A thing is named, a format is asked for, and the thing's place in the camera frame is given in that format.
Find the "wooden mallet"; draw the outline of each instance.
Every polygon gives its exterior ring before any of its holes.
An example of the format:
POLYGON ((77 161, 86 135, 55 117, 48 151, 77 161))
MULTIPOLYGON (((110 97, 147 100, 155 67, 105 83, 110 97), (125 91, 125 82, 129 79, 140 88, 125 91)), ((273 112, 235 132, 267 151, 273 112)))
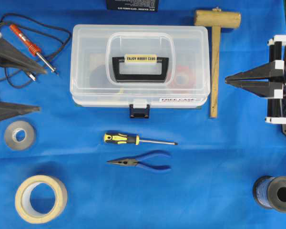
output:
POLYGON ((213 10, 196 10, 194 25, 212 27, 212 90, 210 117, 217 118, 219 44, 221 28, 238 28, 241 14, 238 12, 224 12, 220 8, 213 10))

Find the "blue cloth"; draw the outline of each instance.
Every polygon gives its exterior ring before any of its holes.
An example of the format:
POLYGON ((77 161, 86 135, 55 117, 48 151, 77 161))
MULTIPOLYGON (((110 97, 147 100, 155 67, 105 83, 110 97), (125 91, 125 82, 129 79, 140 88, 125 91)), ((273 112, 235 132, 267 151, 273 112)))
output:
MULTIPOLYGON (((0 17, 16 12, 71 31, 76 24, 193 25, 194 10, 216 6, 242 14, 241 26, 224 30, 221 37, 217 119, 208 118, 209 100, 201 110, 152 109, 150 119, 144 120, 130 119, 124 108, 75 106, 69 91, 71 43, 53 62, 59 77, 40 76, 21 90, 0 83, 0 101, 42 107, 40 113, 0 122, 0 229, 286 229, 286 214, 262 209, 252 196, 260 176, 286 176, 286 137, 279 125, 264 122, 266 100, 224 83, 226 76, 268 61, 266 42, 286 34, 283 1, 161 0, 159 11, 152 13, 109 11, 105 0, 0 0, 0 17), (5 145, 4 131, 16 120, 36 129, 36 142, 28 150, 15 152, 5 145), (179 145, 106 145, 102 136, 108 130, 179 145), (170 165, 170 172, 106 164, 157 149, 172 157, 146 162, 170 165), (36 174, 59 178, 69 195, 65 211, 43 225, 28 224, 14 207, 18 186, 36 174)), ((2 34, 30 56, 7 27, 2 34)), ((46 54, 59 46, 27 35, 46 54)), ((13 81, 25 79, 17 76, 13 81)))

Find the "plastic storage case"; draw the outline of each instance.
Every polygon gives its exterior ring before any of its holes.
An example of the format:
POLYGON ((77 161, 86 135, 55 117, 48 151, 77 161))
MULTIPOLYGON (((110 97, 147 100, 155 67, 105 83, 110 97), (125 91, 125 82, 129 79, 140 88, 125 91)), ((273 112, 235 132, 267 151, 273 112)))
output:
POLYGON ((210 93, 207 29, 76 25, 70 91, 82 106, 201 106, 210 93))

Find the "spool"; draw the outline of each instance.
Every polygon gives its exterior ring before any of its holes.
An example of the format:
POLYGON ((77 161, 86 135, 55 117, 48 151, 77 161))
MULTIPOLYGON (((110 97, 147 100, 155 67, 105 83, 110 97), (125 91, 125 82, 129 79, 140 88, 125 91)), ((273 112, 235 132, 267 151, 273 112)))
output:
POLYGON ((253 185, 253 197, 265 209, 286 213, 286 177, 260 177, 253 185))
POLYGON ((65 185, 55 177, 44 175, 33 176, 26 179, 18 188, 15 196, 15 208, 22 219, 32 224, 49 222, 58 217, 66 207, 68 194, 65 185), (55 194, 55 203, 52 209, 42 214, 34 210, 31 205, 31 192, 37 185, 50 186, 55 194))
POLYGON ((35 141, 34 128, 27 122, 17 121, 8 126, 4 133, 6 145, 13 150, 25 150, 35 141), (17 140, 16 135, 23 131, 25 136, 22 140, 17 140))

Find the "duct tape roll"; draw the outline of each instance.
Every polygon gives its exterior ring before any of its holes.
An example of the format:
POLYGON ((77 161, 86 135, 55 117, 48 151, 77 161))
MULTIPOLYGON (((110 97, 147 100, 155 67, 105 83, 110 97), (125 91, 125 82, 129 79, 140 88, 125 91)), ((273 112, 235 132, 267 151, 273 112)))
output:
POLYGON ((4 140, 6 145, 13 150, 24 150, 29 148, 35 141, 34 128, 27 122, 17 121, 8 126, 4 133, 4 140), (17 140, 16 135, 24 131, 24 138, 17 140))
POLYGON ((25 221, 33 224, 46 223, 58 217, 66 207, 68 194, 65 185, 55 177, 37 175, 26 179, 18 188, 15 196, 15 207, 25 221), (33 189, 39 184, 50 186, 55 194, 55 203, 52 209, 41 214, 35 211, 30 202, 33 189))

